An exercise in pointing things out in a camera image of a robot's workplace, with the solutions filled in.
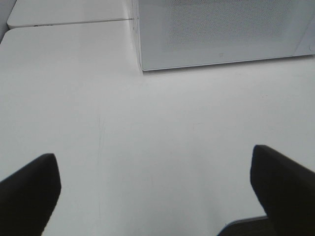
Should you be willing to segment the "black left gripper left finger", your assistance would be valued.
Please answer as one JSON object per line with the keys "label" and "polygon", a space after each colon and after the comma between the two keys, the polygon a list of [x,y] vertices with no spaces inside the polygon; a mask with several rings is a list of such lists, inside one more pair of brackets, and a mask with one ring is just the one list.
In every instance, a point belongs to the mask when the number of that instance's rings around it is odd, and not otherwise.
{"label": "black left gripper left finger", "polygon": [[0,234],[40,236],[61,193],[57,159],[47,153],[0,182]]}

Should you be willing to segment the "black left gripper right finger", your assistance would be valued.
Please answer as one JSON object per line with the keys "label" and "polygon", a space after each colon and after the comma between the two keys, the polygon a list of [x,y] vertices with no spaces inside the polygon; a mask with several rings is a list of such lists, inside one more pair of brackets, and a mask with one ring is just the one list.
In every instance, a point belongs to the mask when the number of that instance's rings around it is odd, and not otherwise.
{"label": "black left gripper right finger", "polygon": [[256,145],[250,182],[278,235],[315,234],[313,171],[266,145]]}

